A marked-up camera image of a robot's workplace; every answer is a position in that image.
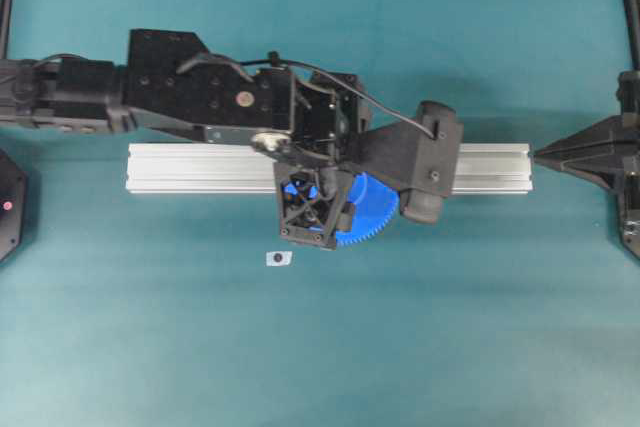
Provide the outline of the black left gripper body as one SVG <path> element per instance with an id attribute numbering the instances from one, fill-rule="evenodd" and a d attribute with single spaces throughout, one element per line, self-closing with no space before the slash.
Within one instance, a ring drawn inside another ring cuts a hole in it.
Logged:
<path id="1" fill-rule="evenodd" d="M 351 230 L 356 208 L 348 200 L 355 181 L 336 167 L 273 165 L 280 236 L 325 250 L 337 248 L 337 234 Z"/>

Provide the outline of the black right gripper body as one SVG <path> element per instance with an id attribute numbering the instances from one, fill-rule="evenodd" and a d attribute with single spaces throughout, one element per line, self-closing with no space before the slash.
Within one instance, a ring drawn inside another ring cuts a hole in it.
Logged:
<path id="1" fill-rule="evenodd" d="M 619 113 L 613 116 L 612 139 L 618 171 L 615 174 L 618 231 L 623 246 L 639 255 L 639 71 L 622 72 L 616 98 Z"/>

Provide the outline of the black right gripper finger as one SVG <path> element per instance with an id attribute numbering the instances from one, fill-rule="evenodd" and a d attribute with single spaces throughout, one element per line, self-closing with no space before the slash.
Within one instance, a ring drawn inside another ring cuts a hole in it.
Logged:
<path id="1" fill-rule="evenodd" d="M 535 156 L 536 164 L 567 174 L 597 185 L 609 192 L 621 192 L 625 180 L 631 176 L 621 163 L 610 162 L 607 158 L 560 158 Z"/>
<path id="2" fill-rule="evenodd" d="M 616 147 L 631 144 L 631 128 L 624 126 L 620 116 L 610 116 L 573 135 L 540 148 L 534 153 L 536 161 L 577 161 L 608 155 Z"/>

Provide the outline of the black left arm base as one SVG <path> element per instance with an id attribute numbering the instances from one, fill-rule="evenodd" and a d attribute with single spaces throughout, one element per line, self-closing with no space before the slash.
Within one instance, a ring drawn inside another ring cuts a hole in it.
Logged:
<path id="1" fill-rule="evenodd" d="M 20 245 L 28 177 L 4 151 L 0 168 L 0 254 L 6 260 Z"/>

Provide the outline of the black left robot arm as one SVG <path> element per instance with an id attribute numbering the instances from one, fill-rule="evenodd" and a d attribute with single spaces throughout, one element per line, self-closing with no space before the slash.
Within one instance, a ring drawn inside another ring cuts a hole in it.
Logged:
<path id="1" fill-rule="evenodd" d="M 3 60 L 1 121 L 248 146 L 273 163 L 281 236 L 332 250 L 355 217 L 347 154 L 371 114 L 355 75 L 300 69 L 276 53 L 213 53 L 192 32 L 135 29 L 123 65 L 69 53 Z"/>

